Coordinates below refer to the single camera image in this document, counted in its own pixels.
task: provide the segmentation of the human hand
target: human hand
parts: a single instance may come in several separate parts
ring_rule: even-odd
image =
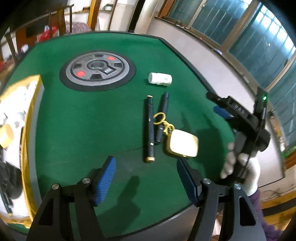
[[[225,163],[223,166],[223,169],[220,173],[220,177],[222,179],[226,178],[228,175],[233,173],[233,168],[238,160],[242,166],[246,165],[246,162],[248,160],[249,155],[246,153],[241,153],[238,155],[238,157],[235,157],[235,154],[233,152],[234,150],[234,143],[228,143],[227,146],[229,152],[227,153],[225,157]],[[258,162],[257,157],[250,158],[247,166],[246,166],[247,176],[245,179],[245,182],[242,185],[243,190],[248,196],[251,196],[256,192],[258,189],[258,180],[260,176],[260,165]]]

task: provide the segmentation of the green table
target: green table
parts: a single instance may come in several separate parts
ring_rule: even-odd
[[[101,92],[67,88],[59,79],[63,65],[92,50],[121,53],[136,66],[125,85]],[[148,83],[150,72],[172,76],[171,86]],[[170,93],[167,120],[199,138],[189,163],[204,177],[218,180],[233,133],[213,112],[207,89],[187,64],[157,38],[124,33],[87,33],[36,45],[17,66],[7,86],[40,74],[43,94],[36,133],[36,171],[41,196],[53,183],[72,185],[112,155],[117,170],[105,201],[96,208],[107,237],[137,231],[170,218],[190,203],[176,170],[176,157],[155,147],[156,160],[143,161],[143,104]]]

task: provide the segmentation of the metal screw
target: metal screw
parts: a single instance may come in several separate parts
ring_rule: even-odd
[[[55,183],[54,185],[52,185],[52,189],[53,189],[53,190],[56,190],[56,189],[58,189],[58,188],[59,188],[59,184]]]
[[[89,183],[91,180],[88,178],[88,177],[85,177],[85,178],[83,178],[82,179],[82,182],[84,183],[84,184],[87,184],[87,183]]]
[[[210,183],[211,183],[211,180],[208,179],[208,178],[204,178],[202,181],[203,181],[203,183],[205,183],[205,184],[210,184]]]
[[[240,184],[238,184],[238,183],[235,183],[234,188],[237,189],[237,190],[240,190],[242,188],[242,186]]]

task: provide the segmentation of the yellow key ring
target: yellow key ring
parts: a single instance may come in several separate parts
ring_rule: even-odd
[[[163,112],[158,112],[158,113],[156,113],[156,114],[153,116],[153,118],[156,118],[156,117],[158,117],[159,115],[163,115],[162,119],[161,119],[159,122],[153,122],[153,124],[155,124],[155,125],[160,125],[161,123],[164,122],[166,116],[165,116],[165,113],[163,113]]]

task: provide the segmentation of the black pen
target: black pen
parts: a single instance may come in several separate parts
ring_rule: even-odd
[[[163,112],[163,113],[167,114],[167,112],[168,112],[168,97],[169,97],[169,93],[165,92],[162,97],[162,100],[161,100],[161,106],[160,106],[159,112]],[[157,143],[161,143],[163,141],[163,130],[164,130],[163,124],[160,124],[157,126],[156,138],[155,138],[155,141]]]
[[[147,95],[147,154],[146,161],[152,162],[155,161],[154,157],[154,118],[153,118],[153,97]]]

